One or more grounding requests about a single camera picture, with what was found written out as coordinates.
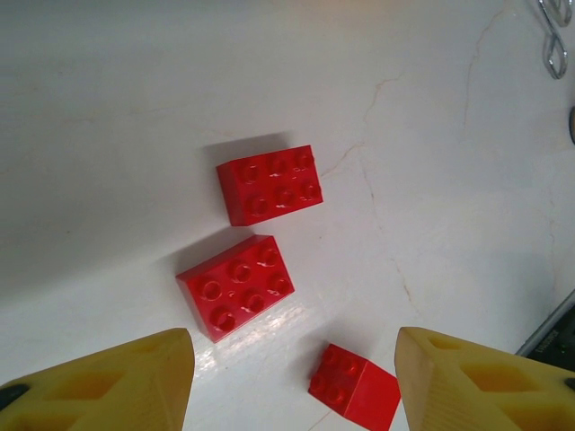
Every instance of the lego stud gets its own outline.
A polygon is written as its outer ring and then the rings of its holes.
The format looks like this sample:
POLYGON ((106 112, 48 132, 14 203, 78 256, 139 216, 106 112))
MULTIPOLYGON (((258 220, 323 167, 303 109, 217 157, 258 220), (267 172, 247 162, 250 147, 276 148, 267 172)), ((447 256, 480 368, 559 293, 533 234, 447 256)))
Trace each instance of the lego stud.
POLYGON ((322 362, 326 365, 335 365, 338 362, 338 356, 330 348, 325 349, 322 356, 322 362))
POLYGON ((353 359, 344 357, 341 360, 341 369, 347 375, 354 375, 358 371, 358 364, 353 359))
POLYGON ((270 169, 271 177, 279 177, 288 171, 286 161, 276 155, 272 155, 268 159, 268 168, 270 169))
POLYGON ((311 154, 296 154, 296 171, 305 171, 314 164, 314 157, 311 154))
POLYGON ((271 247, 262 247, 258 254, 258 263, 263 267, 273 267, 278 263, 278 252, 271 247))
POLYGON ((263 297, 253 291, 247 292, 243 298, 243 307, 247 312, 261 312, 263 310, 263 297))
POLYGON ((337 386, 330 386, 325 394, 327 400, 332 404, 341 404, 345 398, 345 392, 337 386))
POLYGON ((325 386, 327 382, 319 374, 312 377, 312 381, 309 383, 309 389, 312 392, 323 392, 325 391, 325 386))
POLYGON ((314 200, 320 197, 320 188, 311 182, 305 182, 301 188, 301 198, 303 200, 314 200))
POLYGON ((296 194, 290 189, 281 188, 276 190, 276 207, 292 207, 296 203, 296 194))
POLYGON ((252 270, 247 264, 239 260, 235 260, 230 263, 227 273, 234 283, 245 283, 250 279, 252 270))
POLYGON ((260 170, 255 164, 246 164, 240 168, 240 178, 246 184, 253 184, 260 175, 260 170))
POLYGON ((235 317, 226 308, 216 308, 209 316, 209 322, 223 332, 229 332, 235 327, 235 317))
POLYGON ((222 295, 222 287, 217 281, 202 280, 198 284, 198 293, 207 301, 216 301, 222 295))
POLYGON ((248 200, 248 210, 252 216, 261 217, 268 212, 268 201, 261 196, 248 200))
POLYGON ((290 287, 291 285, 285 277, 280 274, 276 274, 270 278, 270 282, 268 283, 268 292, 272 295, 286 295, 289 292, 290 287))

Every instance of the metal hook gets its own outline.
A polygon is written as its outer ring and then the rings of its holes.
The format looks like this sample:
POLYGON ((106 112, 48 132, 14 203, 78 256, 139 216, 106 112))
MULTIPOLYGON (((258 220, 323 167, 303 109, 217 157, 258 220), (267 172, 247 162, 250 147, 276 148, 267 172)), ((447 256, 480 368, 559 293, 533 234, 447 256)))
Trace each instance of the metal hook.
POLYGON ((565 72, 567 72, 567 49, 565 49, 561 35, 557 29, 555 29, 555 26, 549 17, 544 0, 538 0, 538 2, 545 21, 547 22, 547 26, 549 27, 549 32, 551 33, 548 46, 544 51, 544 62, 553 79, 561 79, 565 76, 565 72), (555 52, 559 55, 559 67, 555 66, 555 60, 553 59, 553 54, 555 52))
POLYGON ((551 15, 560 27, 567 27, 573 17, 573 0, 549 0, 551 15))

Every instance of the red duplo block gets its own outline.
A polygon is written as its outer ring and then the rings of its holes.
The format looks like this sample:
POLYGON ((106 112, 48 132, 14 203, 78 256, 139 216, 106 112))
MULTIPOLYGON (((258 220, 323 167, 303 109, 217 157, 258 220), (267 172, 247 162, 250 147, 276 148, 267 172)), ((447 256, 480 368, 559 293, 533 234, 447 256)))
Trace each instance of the red duplo block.
POLYGON ((346 419, 371 431, 387 431, 401 394, 397 379, 365 358, 330 344, 309 393, 346 419))
POLYGON ((232 226, 250 226, 323 202, 310 145, 217 166, 232 226))
POLYGON ((294 292, 273 236, 254 235, 176 279, 214 342, 294 292))

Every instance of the red lego brick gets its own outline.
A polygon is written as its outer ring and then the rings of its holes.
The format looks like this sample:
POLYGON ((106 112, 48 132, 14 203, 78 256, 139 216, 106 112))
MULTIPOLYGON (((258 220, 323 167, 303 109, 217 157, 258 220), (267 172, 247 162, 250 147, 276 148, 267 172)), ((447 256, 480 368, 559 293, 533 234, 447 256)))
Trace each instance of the red lego brick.
POLYGON ((397 379, 365 358, 330 344, 309 393, 346 419, 371 431, 387 431, 401 394, 397 379))
POLYGON ((323 202, 310 145, 217 166, 232 226, 250 226, 323 202))
POLYGON ((273 236, 254 235, 176 279, 214 342, 294 292, 273 236))

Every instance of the red 2x2 brick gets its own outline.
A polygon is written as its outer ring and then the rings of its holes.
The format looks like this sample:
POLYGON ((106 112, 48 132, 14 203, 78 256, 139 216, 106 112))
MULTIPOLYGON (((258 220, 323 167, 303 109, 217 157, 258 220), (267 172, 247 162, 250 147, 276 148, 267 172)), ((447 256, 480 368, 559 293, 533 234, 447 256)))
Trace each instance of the red 2x2 brick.
POLYGON ((217 342, 294 292, 272 236, 254 235, 176 277, 217 342))
POLYGON ((371 431, 387 431, 401 394, 397 379, 365 358, 330 344, 309 393, 346 419, 371 431))
POLYGON ((323 202, 310 145, 217 166, 232 226, 249 226, 323 202))

